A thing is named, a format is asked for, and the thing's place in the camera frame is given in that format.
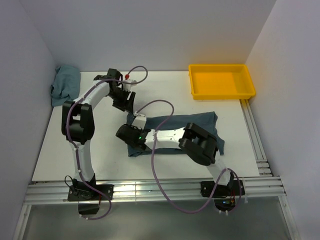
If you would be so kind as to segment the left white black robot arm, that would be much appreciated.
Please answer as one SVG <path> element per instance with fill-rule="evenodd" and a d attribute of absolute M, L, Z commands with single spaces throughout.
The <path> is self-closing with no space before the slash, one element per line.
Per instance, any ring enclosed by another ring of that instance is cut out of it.
<path fill-rule="evenodd" d="M 90 183 L 95 178 L 90 151 L 95 132 L 93 110 L 104 97 L 110 97 L 114 108 L 132 114 L 136 95 L 131 92 L 133 84 L 118 70 L 110 68 L 106 75 L 97 75 L 92 86 L 80 97 L 66 101 L 62 106 L 61 132 L 72 148 L 74 178 L 85 182 L 79 194 L 86 200 L 95 198 L 98 193 L 97 186 Z"/>

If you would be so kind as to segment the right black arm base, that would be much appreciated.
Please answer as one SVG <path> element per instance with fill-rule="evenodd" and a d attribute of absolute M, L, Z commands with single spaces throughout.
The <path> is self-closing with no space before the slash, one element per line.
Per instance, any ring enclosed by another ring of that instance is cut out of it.
<path fill-rule="evenodd" d="M 215 186 L 214 181 L 201 181 L 200 194 L 204 198 L 209 198 Z M 212 198 L 215 207 L 221 212 L 229 212 L 237 205 L 236 197 L 246 194 L 244 183 L 242 180 L 230 180 L 227 185 L 218 184 Z"/>

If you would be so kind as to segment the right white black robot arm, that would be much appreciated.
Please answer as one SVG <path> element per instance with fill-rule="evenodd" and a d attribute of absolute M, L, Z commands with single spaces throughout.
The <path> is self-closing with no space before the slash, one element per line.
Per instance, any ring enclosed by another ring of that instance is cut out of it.
<path fill-rule="evenodd" d="M 157 150 L 179 150 L 207 168 L 220 194 L 227 195 L 234 188 L 234 176 L 220 159 L 217 138 L 195 123 L 172 130 L 139 129 L 124 124 L 116 136 L 137 151 L 150 152 L 152 158 Z"/>

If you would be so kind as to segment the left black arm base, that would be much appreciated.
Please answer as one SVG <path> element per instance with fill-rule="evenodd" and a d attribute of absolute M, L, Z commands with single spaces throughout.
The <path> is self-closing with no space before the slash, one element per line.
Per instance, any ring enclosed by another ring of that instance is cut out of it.
<path fill-rule="evenodd" d="M 95 187 L 104 193 L 110 200 L 113 198 L 114 185 L 99 184 Z M 102 201 L 107 201 L 105 196 L 89 189 L 89 191 L 69 190 L 67 201 L 78 203 L 78 213 L 81 215 L 96 215 L 100 209 Z"/>

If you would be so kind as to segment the dark teal t-shirt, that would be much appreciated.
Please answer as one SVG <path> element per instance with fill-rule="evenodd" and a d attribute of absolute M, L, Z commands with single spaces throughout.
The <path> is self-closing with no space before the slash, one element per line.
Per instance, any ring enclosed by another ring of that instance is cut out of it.
<path fill-rule="evenodd" d="M 147 117 L 145 129 L 156 129 L 156 127 L 164 121 L 168 116 L 157 116 L 157 117 Z M 128 114 L 126 117 L 126 123 L 132 124 L 134 117 L 132 114 Z M 225 141 L 221 139 L 218 135 L 218 131 L 216 129 L 216 123 L 218 120 L 218 116 L 214 111 L 212 112 L 203 112 L 197 114 L 184 114 L 184 115 L 173 115 L 170 119 L 164 123 L 159 129 L 162 130 L 174 130 L 182 127 L 186 127 L 187 123 L 195 123 L 201 128 L 205 129 L 216 138 L 217 148 L 220 152 L 220 155 L 224 155 L 224 145 Z M 150 155 L 149 151 L 138 151 L 127 145 L 127 151 L 129 157 L 138 157 L 143 155 Z M 183 155 L 184 152 L 180 149 L 174 148 L 158 148 L 155 150 L 155 154 L 157 155 Z"/>

